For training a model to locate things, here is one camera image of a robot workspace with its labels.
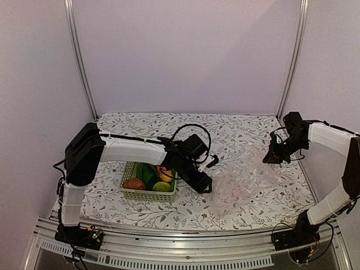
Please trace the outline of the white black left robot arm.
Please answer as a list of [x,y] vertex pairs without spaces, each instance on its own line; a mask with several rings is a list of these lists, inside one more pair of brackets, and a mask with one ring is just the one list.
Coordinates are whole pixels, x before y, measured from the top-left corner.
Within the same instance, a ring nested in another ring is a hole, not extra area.
[[158,165],[174,170],[199,194],[212,190],[212,179],[205,169],[218,163],[210,154],[210,144],[193,134],[184,141],[173,137],[145,139],[101,133],[96,123],[87,123],[65,149],[63,160],[64,185],[60,192],[61,233],[71,244],[79,244],[84,236],[78,228],[79,214],[86,187],[94,180],[100,162],[130,161]]

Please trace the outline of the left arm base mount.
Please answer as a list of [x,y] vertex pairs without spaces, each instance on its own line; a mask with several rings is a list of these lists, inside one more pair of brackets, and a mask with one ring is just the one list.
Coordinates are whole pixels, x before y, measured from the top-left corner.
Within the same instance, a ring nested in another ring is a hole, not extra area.
[[71,227],[59,225],[55,233],[56,241],[91,250],[100,250],[103,239],[103,230],[95,226],[82,228],[80,225]]

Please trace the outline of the yellow green mango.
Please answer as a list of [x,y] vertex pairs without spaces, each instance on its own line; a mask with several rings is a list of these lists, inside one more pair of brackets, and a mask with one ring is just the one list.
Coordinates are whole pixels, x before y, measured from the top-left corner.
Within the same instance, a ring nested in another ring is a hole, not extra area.
[[166,182],[157,182],[152,190],[156,192],[172,192],[172,186]]

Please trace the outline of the clear zip top bag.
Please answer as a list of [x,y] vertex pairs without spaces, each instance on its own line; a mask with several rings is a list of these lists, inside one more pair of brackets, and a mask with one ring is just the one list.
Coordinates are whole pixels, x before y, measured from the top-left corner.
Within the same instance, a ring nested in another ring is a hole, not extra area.
[[261,192],[278,187],[283,179],[262,162],[261,152],[253,145],[243,145],[212,176],[212,192],[206,201],[221,218],[237,211]]

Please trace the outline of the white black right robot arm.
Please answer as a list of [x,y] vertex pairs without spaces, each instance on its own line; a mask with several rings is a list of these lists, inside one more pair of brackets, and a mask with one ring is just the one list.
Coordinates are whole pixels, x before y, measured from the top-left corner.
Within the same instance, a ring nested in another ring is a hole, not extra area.
[[320,225],[342,213],[350,213],[359,200],[359,133],[321,120],[304,120],[299,112],[284,116],[282,129],[287,138],[281,139],[274,130],[270,133],[266,164],[293,161],[293,154],[324,147],[324,156],[310,155],[306,163],[312,177],[322,176],[314,185],[323,199],[299,214],[291,241],[303,245]]

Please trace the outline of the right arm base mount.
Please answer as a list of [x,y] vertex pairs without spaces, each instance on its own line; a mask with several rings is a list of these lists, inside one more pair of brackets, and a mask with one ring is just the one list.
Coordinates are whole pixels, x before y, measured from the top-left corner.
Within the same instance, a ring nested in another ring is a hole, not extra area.
[[318,233],[319,226],[310,226],[306,229],[298,229],[291,228],[285,223],[279,223],[278,225],[280,224],[285,225],[288,230],[276,232],[275,228],[277,225],[272,230],[271,241],[274,245],[275,251],[290,250],[304,245],[315,244],[314,247],[308,246],[289,253],[290,259],[296,264],[308,263],[312,259],[316,248],[318,248],[318,242],[320,240],[320,235]]

